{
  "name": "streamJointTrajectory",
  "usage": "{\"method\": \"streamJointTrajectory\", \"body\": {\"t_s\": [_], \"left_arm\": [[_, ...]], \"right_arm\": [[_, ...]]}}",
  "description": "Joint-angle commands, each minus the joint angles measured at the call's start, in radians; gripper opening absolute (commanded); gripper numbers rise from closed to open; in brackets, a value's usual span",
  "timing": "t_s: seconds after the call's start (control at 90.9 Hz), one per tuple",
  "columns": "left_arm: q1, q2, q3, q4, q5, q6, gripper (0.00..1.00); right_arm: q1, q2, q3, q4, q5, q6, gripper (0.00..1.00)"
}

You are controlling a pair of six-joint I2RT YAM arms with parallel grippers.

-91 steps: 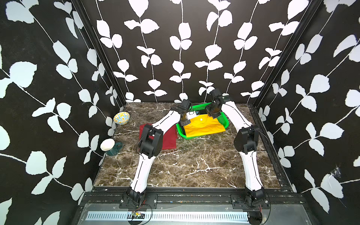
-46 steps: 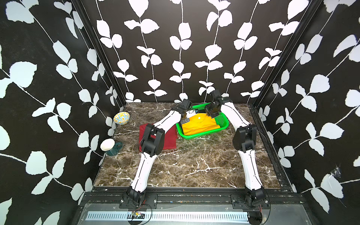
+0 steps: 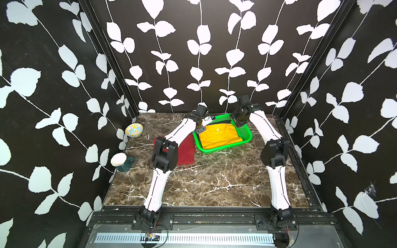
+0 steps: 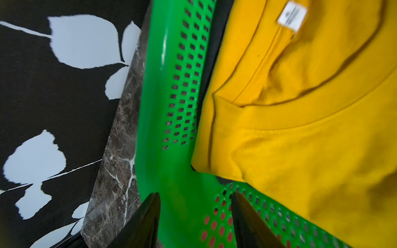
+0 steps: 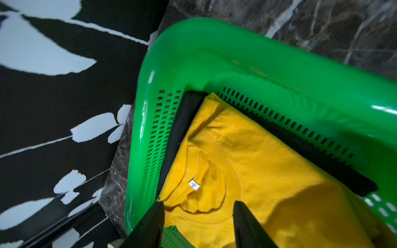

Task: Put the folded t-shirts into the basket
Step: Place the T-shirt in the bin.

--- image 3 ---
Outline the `green plastic basket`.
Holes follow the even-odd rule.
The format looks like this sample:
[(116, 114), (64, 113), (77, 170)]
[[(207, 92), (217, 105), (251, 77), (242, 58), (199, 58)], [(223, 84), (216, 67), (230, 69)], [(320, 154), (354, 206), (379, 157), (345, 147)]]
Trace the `green plastic basket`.
[[(231, 119), (232, 120), (231, 114), (216, 115), (215, 118), (216, 119), (220, 119), (220, 120), (226, 120), (226, 119)], [(245, 143), (248, 143), (248, 142), (250, 142), (252, 140), (253, 135), (252, 135), (252, 132), (249, 129), (247, 124), (245, 124), (242, 127), (236, 127), (235, 123), (233, 122), (233, 120), (232, 120), (231, 124), (236, 128), (236, 131), (237, 131), (239, 137), (242, 138), (241, 142), (234, 143), (234, 144), (231, 144), (231, 145), (222, 146), (222, 147), (218, 147), (218, 148), (214, 148), (214, 149), (204, 149), (202, 147), (202, 145), (201, 145), (199, 134), (196, 134), (195, 132), (193, 132), (193, 137), (194, 137), (194, 140), (195, 140), (197, 148), (200, 151), (202, 151), (203, 153), (205, 153), (205, 154), (211, 154), (211, 153), (215, 153), (217, 151), (221, 151), (221, 150), (225, 150), (225, 149), (230, 149), (230, 148), (233, 148), (233, 147), (241, 146), (241, 145), (243, 145)]]

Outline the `black t-shirt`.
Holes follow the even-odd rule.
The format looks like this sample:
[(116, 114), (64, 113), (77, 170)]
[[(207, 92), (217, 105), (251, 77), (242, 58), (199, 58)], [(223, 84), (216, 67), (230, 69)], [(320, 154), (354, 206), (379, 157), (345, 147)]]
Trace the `black t-shirt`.
[(216, 125), (216, 124), (231, 124), (232, 120), (231, 119), (226, 119), (226, 120), (220, 120), (216, 119), (214, 122), (211, 122), (211, 125)]

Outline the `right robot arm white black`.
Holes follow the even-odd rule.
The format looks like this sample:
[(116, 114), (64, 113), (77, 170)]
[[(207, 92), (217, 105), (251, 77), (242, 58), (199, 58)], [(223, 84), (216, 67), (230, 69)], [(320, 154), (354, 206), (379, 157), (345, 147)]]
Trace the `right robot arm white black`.
[(232, 120), (238, 127), (247, 122), (252, 123), (265, 143), (260, 159), (270, 179), (270, 223), (275, 229), (286, 228), (293, 218), (285, 181), (285, 166), (291, 143), (270, 123), (261, 106), (250, 101), (248, 95), (240, 96), (238, 103), (240, 107), (231, 113)]

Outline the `yellow t-shirt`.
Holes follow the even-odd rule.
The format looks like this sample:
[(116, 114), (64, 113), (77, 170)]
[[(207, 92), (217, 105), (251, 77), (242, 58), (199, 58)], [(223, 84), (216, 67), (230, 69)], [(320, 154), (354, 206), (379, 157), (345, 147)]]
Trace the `yellow t-shirt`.
[(242, 141), (232, 124), (208, 125), (199, 137), (204, 149), (214, 149)]

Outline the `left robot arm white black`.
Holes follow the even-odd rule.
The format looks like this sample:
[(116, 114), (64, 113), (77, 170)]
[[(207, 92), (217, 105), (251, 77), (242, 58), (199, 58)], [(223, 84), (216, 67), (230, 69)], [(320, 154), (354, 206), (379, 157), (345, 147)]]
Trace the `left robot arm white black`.
[(196, 110), (185, 115), (185, 118), (171, 133), (157, 137), (154, 143), (153, 177), (148, 196), (138, 211), (138, 216), (150, 227), (155, 227), (160, 221), (162, 197), (168, 178), (178, 163), (178, 150), (182, 142), (191, 133), (205, 127), (212, 120), (207, 117), (208, 109), (198, 105)]

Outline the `red t-shirt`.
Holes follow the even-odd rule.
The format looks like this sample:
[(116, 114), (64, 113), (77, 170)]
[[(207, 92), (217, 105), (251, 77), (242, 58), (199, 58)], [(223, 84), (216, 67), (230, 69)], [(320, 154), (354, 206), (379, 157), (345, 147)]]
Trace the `red t-shirt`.
[(163, 136), (159, 136), (154, 139), (153, 167), (164, 169), (167, 162), (169, 162), (170, 169), (179, 165), (194, 164), (195, 152), (196, 148), (192, 134), (189, 134), (178, 147), (167, 142)]

